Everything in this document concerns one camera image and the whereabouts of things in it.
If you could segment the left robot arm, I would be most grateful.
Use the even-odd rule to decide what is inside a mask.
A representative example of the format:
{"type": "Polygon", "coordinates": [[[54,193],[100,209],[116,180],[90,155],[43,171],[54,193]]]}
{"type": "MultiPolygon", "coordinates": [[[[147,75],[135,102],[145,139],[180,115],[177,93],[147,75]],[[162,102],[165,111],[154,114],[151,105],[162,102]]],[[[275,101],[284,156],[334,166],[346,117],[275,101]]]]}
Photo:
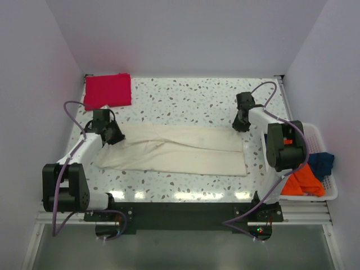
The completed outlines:
{"type": "Polygon", "coordinates": [[[84,212],[96,210],[105,221],[116,216],[113,197],[107,192],[89,190],[86,168],[103,147],[125,139],[115,114],[110,109],[93,110],[93,118],[83,130],[75,146],[54,164],[42,169],[43,207],[47,212],[84,212]]]}

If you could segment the cream white t shirt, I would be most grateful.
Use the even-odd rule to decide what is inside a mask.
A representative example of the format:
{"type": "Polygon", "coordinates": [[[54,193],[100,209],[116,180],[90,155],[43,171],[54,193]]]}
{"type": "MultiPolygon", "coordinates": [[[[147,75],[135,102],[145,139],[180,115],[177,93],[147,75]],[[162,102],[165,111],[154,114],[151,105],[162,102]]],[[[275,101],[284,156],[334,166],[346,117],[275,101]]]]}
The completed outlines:
{"type": "Polygon", "coordinates": [[[99,168],[247,175],[242,137],[233,129],[153,123],[124,123],[120,129],[125,140],[99,152],[99,168]]]}

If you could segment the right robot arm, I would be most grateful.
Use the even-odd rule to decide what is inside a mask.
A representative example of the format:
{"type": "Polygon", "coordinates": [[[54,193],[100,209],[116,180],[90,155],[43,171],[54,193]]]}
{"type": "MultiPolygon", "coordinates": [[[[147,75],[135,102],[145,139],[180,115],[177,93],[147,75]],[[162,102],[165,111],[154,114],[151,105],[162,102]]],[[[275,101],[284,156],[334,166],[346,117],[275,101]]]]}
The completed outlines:
{"type": "Polygon", "coordinates": [[[257,127],[266,138],[263,150],[268,164],[263,187],[256,192],[260,202],[251,206],[251,216],[263,221],[271,213],[269,204],[275,204],[289,176],[305,165],[309,158],[303,124],[298,120],[287,121],[257,105],[250,92],[236,95],[237,115],[232,127],[238,132],[248,132],[257,127]]]}

